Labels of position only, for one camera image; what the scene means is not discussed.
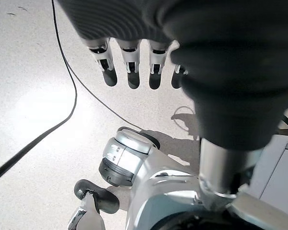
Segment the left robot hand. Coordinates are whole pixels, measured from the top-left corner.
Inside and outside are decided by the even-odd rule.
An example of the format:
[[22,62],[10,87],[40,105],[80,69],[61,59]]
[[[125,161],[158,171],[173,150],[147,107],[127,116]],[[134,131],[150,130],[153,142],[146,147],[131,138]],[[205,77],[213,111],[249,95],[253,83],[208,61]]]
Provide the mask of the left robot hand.
[[90,46],[102,37],[177,41],[200,136],[263,148],[288,109],[288,0],[61,0]]

